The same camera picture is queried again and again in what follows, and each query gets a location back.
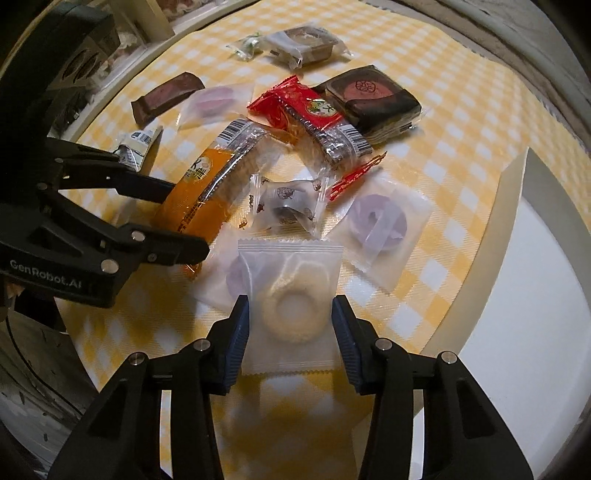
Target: barcode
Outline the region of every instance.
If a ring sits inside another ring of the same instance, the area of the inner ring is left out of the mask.
[[[217,138],[216,142],[219,143],[223,147],[227,147],[230,143],[236,140],[236,137],[246,128],[251,121],[246,118],[237,118],[230,122],[230,124],[223,129],[222,133],[220,133]]]
[[[363,157],[364,155],[369,155],[374,149],[371,145],[368,144],[367,140],[363,138],[363,136],[357,131],[357,129],[350,124],[347,125],[340,125],[337,127],[341,130],[347,139],[353,145],[355,149],[355,153],[357,153],[358,157]]]

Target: dark cake package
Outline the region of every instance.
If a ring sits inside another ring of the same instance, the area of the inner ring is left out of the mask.
[[[340,178],[373,152],[353,125],[295,75],[267,90],[248,109],[295,136],[300,158],[316,176]]]
[[[314,88],[371,145],[384,143],[416,124],[421,104],[373,65],[341,73]]]

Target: snack package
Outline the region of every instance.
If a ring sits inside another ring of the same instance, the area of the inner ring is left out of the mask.
[[[239,240],[251,323],[242,373],[340,365],[330,320],[343,247],[333,242]]]
[[[274,182],[256,174],[251,183],[254,231],[299,223],[310,235],[320,235],[328,203],[328,178]]]
[[[232,50],[238,59],[242,61],[250,61],[258,53],[262,53],[262,41],[264,37],[256,32],[253,35],[248,35],[236,42],[232,42],[226,45],[227,48]]]
[[[373,65],[349,70],[314,88],[372,145],[411,128],[421,118],[421,104]]]
[[[352,58],[351,52],[339,37],[313,24],[266,35],[263,48],[269,50],[279,61],[287,63],[291,70],[328,60],[332,55],[341,55],[348,60]]]
[[[141,171],[142,174],[148,175],[150,173],[149,169],[144,168],[142,170],[144,160],[162,133],[162,130],[162,125],[159,125],[153,130],[136,130],[130,134],[123,135],[117,142],[117,149],[113,152],[119,157],[119,163],[122,163],[133,171]],[[146,167],[151,168],[152,165],[146,164]]]
[[[401,183],[371,178],[327,238],[345,258],[388,293],[396,287],[433,205]]]
[[[230,313],[239,295],[247,295],[242,276],[242,260],[238,257],[238,239],[249,235],[229,223],[224,223],[207,260],[191,284],[193,297]]]
[[[373,151],[353,125],[295,75],[267,90],[248,109],[295,136],[301,159],[317,176],[340,177]]]
[[[213,242],[250,178],[286,151],[264,125],[232,121],[187,170],[158,209],[154,226]]]
[[[145,128],[154,118],[204,88],[201,79],[193,73],[184,72],[177,75],[131,102],[135,123],[140,128]]]
[[[239,115],[246,116],[252,101],[253,83],[235,83],[205,88],[192,94],[177,118],[177,129],[198,127]]]

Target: red wrapper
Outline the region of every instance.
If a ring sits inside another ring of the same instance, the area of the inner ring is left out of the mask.
[[[301,159],[318,175],[340,177],[373,151],[353,125],[297,76],[267,90],[248,109],[298,138]]]

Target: orange snack package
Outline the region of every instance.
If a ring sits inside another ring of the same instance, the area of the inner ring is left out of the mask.
[[[251,176],[267,171],[285,150],[268,127],[247,118],[232,121],[178,181],[153,225],[211,244],[246,194]]]

